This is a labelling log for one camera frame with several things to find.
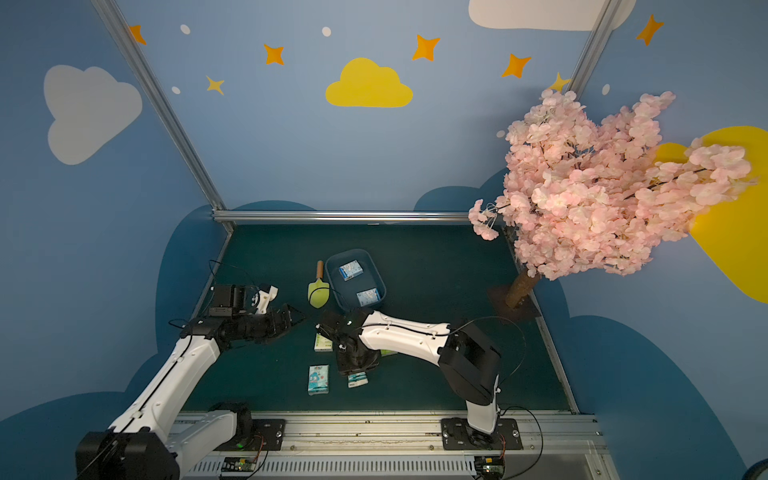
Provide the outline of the blue pocket tissue pack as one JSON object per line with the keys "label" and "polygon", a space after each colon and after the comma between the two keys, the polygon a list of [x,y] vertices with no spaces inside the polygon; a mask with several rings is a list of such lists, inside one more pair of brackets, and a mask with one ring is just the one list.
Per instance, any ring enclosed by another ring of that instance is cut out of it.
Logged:
{"label": "blue pocket tissue pack", "polygon": [[349,281],[364,273],[362,264],[358,260],[351,260],[338,268],[343,281]]}
{"label": "blue pocket tissue pack", "polygon": [[356,298],[360,307],[372,306],[381,302],[381,294],[376,287],[357,292]]}
{"label": "blue pocket tissue pack", "polygon": [[329,366],[313,365],[308,371],[307,392],[310,396],[329,392]]}
{"label": "blue pocket tissue pack", "polygon": [[347,385],[349,388],[358,388],[367,383],[368,377],[365,372],[353,373],[347,377]]}

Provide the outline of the blue plastic storage box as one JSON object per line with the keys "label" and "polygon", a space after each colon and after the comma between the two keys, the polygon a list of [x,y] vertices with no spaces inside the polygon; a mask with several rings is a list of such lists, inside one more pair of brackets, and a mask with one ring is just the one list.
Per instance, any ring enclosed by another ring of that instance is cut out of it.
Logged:
{"label": "blue plastic storage box", "polygon": [[[338,268],[351,260],[358,260],[363,266],[364,273],[349,281],[343,281]],[[375,308],[386,297],[387,289],[385,283],[372,257],[366,250],[352,249],[332,255],[325,263],[325,273],[330,284],[331,293],[334,295],[338,306],[345,313],[358,308]],[[372,306],[360,307],[356,293],[374,287],[381,294],[381,302]]]}

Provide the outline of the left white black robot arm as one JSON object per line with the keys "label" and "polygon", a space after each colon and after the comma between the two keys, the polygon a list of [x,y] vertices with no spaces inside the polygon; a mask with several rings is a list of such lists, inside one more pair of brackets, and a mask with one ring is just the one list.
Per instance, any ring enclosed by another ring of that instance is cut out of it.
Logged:
{"label": "left white black robot arm", "polygon": [[89,432],[75,452],[80,479],[180,479],[217,447],[252,446],[250,408],[223,402],[177,437],[171,429],[206,371],[237,342],[268,344],[306,319],[272,307],[272,285],[215,285],[203,310],[180,331],[168,359],[130,406],[102,432]]}

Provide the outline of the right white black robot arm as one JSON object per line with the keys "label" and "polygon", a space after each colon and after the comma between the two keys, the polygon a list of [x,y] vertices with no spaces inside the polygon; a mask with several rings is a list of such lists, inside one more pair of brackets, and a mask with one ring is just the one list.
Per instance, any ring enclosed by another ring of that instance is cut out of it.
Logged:
{"label": "right white black robot arm", "polygon": [[368,308],[354,312],[361,323],[329,313],[316,332],[336,348],[343,375],[375,369],[385,351],[437,366],[451,390],[466,403],[468,427],[491,435],[499,418],[501,352],[474,324],[423,323]]}

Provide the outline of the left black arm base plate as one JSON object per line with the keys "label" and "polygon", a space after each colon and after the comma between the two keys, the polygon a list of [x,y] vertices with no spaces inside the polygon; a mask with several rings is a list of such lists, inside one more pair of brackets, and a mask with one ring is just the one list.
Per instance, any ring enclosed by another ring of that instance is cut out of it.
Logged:
{"label": "left black arm base plate", "polygon": [[215,451],[280,451],[285,428],[285,419],[255,418],[250,427],[238,426],[235,435]]}

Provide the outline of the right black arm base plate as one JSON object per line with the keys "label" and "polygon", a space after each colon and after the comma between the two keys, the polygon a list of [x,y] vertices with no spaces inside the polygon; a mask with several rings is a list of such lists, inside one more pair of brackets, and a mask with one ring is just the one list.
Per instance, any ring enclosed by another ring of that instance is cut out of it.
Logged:
{"label": "right black arm base plate", "polygon": [[440,420],[443,448],[459,450],[522,450],[523,443],[517,422],[502,418],[491,434],[469,426],[465,418],[451,417]]}

